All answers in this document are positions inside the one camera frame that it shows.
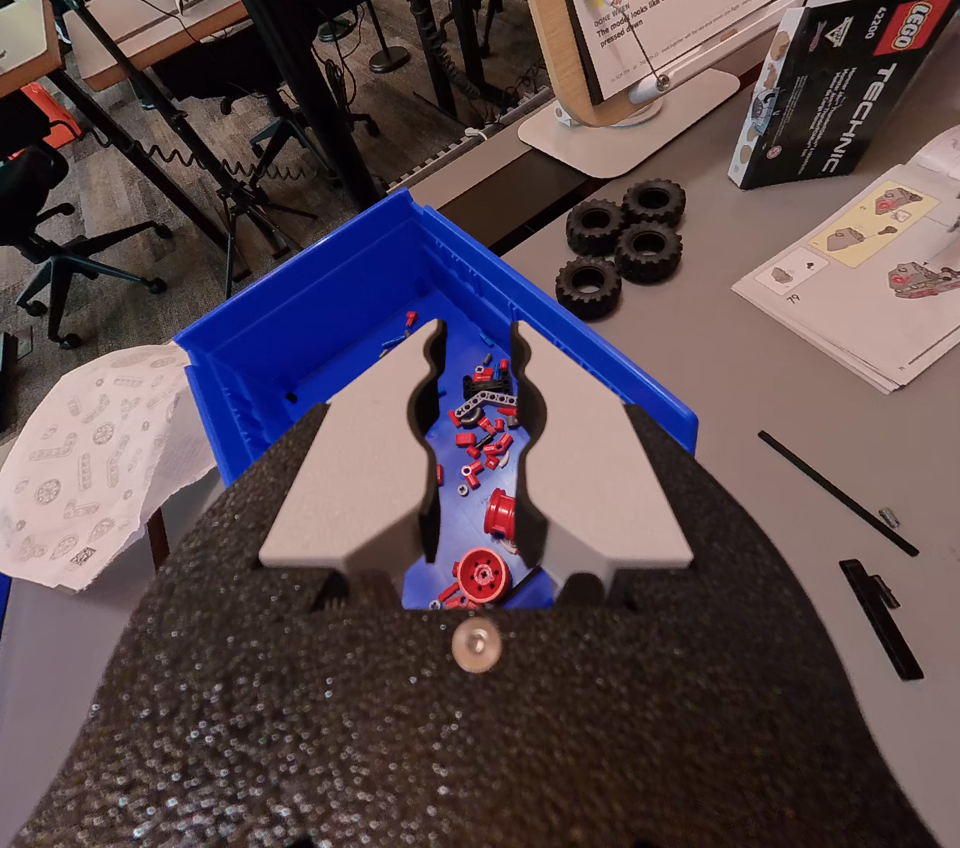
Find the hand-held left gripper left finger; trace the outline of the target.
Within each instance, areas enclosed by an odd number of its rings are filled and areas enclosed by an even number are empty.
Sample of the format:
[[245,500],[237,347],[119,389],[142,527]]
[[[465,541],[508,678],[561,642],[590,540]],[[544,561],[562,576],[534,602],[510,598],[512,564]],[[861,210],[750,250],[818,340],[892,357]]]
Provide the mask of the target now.
[[437,458],[448,326],[432,319],[325,405],[318,432],[259,551],[266,567],[402,577],[436,559]]

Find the red toy wheel hub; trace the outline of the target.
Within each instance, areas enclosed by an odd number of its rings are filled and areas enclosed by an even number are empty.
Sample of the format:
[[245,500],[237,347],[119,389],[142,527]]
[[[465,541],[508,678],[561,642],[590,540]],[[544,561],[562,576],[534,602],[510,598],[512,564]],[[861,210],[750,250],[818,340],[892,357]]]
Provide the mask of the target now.
[[486,535],[510,545],[516,544],[517,500],[498,487],[489,497],[483,529]]
[[501,602],[512,587],[510,568],[504,558],[489,547],[467,551],[452,566],[462,603],[481,606]]

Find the orange plastic object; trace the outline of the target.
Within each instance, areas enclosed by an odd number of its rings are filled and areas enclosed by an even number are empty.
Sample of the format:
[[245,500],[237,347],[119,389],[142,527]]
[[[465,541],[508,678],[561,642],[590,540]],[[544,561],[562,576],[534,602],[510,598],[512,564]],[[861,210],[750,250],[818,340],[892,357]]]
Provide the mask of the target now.
[[50,128],[44,141],[54,149],[62,148],[83,136],[76,119],[38,83],[31,83],[20,90],[47,118]]

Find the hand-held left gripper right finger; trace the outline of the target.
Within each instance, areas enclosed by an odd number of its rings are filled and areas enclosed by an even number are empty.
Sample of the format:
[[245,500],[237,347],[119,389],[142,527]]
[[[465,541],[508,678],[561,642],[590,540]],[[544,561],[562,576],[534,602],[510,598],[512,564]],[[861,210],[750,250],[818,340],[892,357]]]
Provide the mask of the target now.
[[510,327],[517,415],[529,439],[513,544],[557,583],[621,570],[683,569],[693,553],[629,405],[526,321]]

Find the grey desk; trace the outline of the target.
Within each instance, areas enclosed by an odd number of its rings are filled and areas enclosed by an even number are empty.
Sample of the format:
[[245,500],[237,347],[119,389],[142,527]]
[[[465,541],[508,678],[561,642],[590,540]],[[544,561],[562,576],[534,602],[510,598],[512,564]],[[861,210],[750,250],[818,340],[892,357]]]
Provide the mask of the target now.
[[[326,410],[214,502],[130,615],[77,740],[11,846],[955,845],[958,370],[885,399],[729,283],[856,180],[744,193],[747,100],[639,168],[687,193],[678,274],[589,327],[698,419],[633,424],[693,551],[613,594],[464,611],[382,582],[258,566]],[[878,515],[910,557],[758,438]],[[838,567],[857,559],[924,679],[895,672]]]

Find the black toy tyre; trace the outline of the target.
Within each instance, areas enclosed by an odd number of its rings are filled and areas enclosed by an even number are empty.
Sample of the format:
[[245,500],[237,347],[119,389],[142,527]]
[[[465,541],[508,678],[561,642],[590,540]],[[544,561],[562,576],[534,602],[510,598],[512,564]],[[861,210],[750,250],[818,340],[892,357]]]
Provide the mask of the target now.
[[613,312],[621,291],[621,275],[603,258],[578,256],[558,271],[555,282],[558,303],[583,321]]
[[657,222],[637,222],[619,236],[614,264],[622,278],[653,285],[674,274],[682,252],[682,237],[674,228]]
[[575,205],[565,223],[568,246],[581,256],[613,255],[629,218],[620,204],[588,198]]
[[666,179],[646,179],[634,183],[623,196],[622,208],[631,223],[654,222],[678,227],[687,205],[682,186]]

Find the white printed paper bag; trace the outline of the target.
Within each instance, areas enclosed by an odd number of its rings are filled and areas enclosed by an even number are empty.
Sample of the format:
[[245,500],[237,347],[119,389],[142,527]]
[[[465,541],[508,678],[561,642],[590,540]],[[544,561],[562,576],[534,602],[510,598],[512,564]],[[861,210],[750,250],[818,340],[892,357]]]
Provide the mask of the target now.
[[113,352],[62,376],[1,473],[1,571],[87,588],[171,496],[215,467],[174,342]]

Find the black office chair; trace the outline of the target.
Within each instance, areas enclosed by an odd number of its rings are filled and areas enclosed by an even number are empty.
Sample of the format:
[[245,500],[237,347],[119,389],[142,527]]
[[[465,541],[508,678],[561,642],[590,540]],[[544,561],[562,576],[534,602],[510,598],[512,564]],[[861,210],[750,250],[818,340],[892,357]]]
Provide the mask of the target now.
[[163,240],[173,238],[167,225],[152,219],[93,238],[74,239],[64,245],[42,237],[39,234],[42,222],[57,215],[72,215],[76,210],[69,202],[46,208],[49,195],[66,179],[68,171],[66,158],[46,143],[26,147],[16,158],[3,162],[1,169],[1,244],[16,249],[37,266],[16,304],[30,316],[47,314],[47,336],[64,350],[82,345],[79,336],[60,332],[72,277],[79,274],[95,280],[107,275],[160,294],[167,290],[162,278],[140,277],[99,262],[94,256],[147,230],[154,231]]

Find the black round-base stand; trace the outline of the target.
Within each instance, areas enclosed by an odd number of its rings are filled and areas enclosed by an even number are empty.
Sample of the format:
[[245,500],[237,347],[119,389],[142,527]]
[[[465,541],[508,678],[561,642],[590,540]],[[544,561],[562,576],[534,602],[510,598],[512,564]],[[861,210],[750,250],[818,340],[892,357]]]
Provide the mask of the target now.
[[409,50],[400,44],[391,44],[384,32],[373,0],[364,2],[359,25],[361,38],[369,34],[373,39],[371,54],[366,66],[373,74],[390,74],[404,67],[411,60]]

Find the pile of small toy bricks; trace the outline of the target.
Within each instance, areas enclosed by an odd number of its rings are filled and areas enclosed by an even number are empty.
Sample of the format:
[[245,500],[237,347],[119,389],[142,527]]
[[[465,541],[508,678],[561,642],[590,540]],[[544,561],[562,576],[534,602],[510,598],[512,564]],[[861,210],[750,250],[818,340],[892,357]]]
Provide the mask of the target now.
[[486,350],[479,362],[463,371],[461,400],[445,384],[438,383],[437,388],[439,402],[450,401],[445,412],[453,427],[454,445],[465,453],[470,470],[458,487],[463,496],[479,486],[483,471],[508,464],[514,431],[520,426],[511,361],[495,349],[492,337],[481,334],[481,341]]

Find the black toy beam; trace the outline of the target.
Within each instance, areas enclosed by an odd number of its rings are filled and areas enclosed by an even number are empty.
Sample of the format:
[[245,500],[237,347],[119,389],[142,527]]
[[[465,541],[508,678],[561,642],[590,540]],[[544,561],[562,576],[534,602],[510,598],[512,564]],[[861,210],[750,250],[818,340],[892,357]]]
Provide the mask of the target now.
[[904,682],[923,680],[925,674],[920,664],[862,563],[857,559],[843,559],[838,567],[898,677]]

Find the open instruction booklet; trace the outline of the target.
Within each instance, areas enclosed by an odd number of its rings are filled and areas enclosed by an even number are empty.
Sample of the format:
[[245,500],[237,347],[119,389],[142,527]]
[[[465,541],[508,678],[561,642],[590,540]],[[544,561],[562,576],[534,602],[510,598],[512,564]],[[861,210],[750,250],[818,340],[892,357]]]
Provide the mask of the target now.
[[889,394],[959,340],[959,127],[732,291]]

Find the blue plastic bin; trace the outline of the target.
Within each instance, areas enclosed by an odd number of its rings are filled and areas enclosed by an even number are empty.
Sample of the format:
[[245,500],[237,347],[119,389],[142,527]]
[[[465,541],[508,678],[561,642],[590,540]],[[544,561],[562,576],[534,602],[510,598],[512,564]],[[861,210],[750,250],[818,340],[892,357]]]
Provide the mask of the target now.
[[372,365],[403,331],[432,319],[448,328],[438,380],[439,420],[429,433],[443,483],[437,562],[421,560],[404,580],[403,605],[425,610],[454,597],[451,568],[483,546],[482,513],[496,487],[516,484],[527,434],[511,432],[510,459],[484,468],[479,491],[457,493],[470,462],[454,444],[450,412],[466,399],[486,354],[510,356],[510,326],[525,320],[607,384],[642,407],[689,452],[696,414],[506,262],[453,222],[401,190],[307,248],[189,326],[176,343],[189,356],[189,384],[225,486],[232,486],[314,406]]

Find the long black toy axle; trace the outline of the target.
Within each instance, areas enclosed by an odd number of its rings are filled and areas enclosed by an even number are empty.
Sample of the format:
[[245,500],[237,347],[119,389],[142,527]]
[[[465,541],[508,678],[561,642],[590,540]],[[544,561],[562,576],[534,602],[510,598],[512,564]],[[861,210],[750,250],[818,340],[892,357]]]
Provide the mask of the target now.
[[892,528],[879,515],[871,513],[866,507],[860,505],[849,494],[846,494],[839,486],[831,482],[826,476],[817,471],[812,465],[799,457],[796,453],[788,449],[780,441],[774,438],[772,434],[766,431],[759,431],[757,437],[771,447],[777,454],[788,461],[796,469],[802,472],[811,482],[821,487],[827,494],[830,494],[835,500],[840,502],[863,522],[868,524],[873,530],[877,531],[884,538],[894,544],[898,549],[910,557],[918,557],[920,550],[900,532]]

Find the thick black pole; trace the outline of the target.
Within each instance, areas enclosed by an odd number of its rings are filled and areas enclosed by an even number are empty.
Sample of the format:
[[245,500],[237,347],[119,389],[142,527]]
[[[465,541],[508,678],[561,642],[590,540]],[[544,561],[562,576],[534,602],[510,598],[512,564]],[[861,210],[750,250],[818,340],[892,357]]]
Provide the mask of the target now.
[[312,50],[308,31],[287,0],[242,0],[307,122],[358,211],[380,198]]

